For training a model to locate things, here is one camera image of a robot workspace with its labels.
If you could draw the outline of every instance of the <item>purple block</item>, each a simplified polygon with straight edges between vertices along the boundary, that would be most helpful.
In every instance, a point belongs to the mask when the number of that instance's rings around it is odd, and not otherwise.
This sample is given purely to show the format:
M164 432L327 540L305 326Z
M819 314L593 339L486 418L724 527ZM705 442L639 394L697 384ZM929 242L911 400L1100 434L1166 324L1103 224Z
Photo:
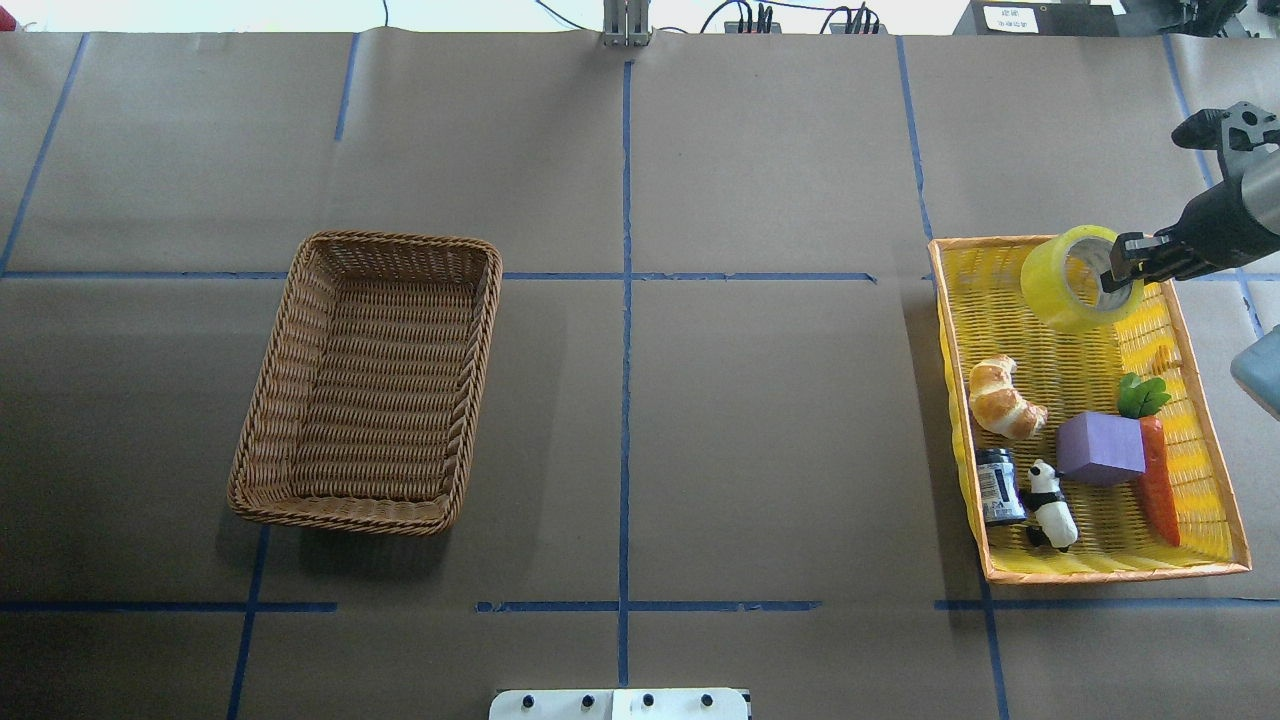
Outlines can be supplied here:
M1147 470L1138 420L1080 413L1057 429L1057 474L1094 486L1115 486Z

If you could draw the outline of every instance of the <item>gray table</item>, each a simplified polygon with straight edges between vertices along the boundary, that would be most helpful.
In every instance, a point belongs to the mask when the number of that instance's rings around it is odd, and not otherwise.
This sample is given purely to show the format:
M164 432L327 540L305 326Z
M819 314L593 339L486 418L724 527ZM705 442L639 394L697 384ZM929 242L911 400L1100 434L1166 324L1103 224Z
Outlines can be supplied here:
M746 687L758 717L1274 714L1280 424L1228 364L1280 323L1280 258L1179 287L1254 571L1010 589L964 520L925 242L1172 222L1216 170L1169 129L1280 105L1280 46L595 42L0 37L6 716L618 684ZM283 270L329 227L503 252L447 537L224 506Z

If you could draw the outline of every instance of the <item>empty basket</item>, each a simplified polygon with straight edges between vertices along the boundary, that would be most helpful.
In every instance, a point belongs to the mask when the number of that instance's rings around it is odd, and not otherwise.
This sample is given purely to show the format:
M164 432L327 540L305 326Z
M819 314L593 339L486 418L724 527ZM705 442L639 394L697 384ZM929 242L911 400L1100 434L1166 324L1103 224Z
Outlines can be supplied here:
M228 488L261 523L426 536L467 489L502 259L321 232L289 269Z
M1048 329L1021 297L1023 261L1036 237L978 237L931 243L938 319L960 489L983 570L996 583L1106 583L1221 575L1249 569L1249 546L1213 434L1196 356L1171 283L1147 284L1138 311L1114 325L1064 336ZM1069 273L1080 295L1097 288L1083 264ZM1124 373L1160 375L1172 400L1160 411L1181 546L1153 536L1132 484L1062 483L1080 541L1070 552L1036 548L1020 525L987 528L978 498L974 447L1011 447L1019 473L1038 457L1052 462L1055 433L1014 442L970 421L968 372L992 355L1018 360L1014 384L1050 409L1050 424L1085 410L1115 413Z

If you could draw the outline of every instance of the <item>black can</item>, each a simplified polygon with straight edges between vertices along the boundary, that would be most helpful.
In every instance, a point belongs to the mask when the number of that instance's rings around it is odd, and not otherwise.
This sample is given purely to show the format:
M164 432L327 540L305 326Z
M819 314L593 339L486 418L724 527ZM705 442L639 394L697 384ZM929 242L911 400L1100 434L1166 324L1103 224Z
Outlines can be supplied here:
M979 450L978 489L982 492L982 520L987 525L1012 525L1027 519L1018 497L1018 470L1007 447Z

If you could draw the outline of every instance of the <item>tape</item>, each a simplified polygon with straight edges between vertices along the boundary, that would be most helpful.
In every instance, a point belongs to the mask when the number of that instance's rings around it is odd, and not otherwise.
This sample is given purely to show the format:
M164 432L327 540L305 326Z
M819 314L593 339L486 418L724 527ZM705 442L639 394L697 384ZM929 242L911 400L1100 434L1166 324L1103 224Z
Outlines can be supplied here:
M1102 292L1102 273L1111 269L1115 231L1079 225L1032 250L1023 263L1023 299L1046 325L1061 333L1083 333L1116 323L1142 304L1142 281L1116 292ZM1066 277L1066 260L1084 263L1098 290L1097 302L1076 297Z

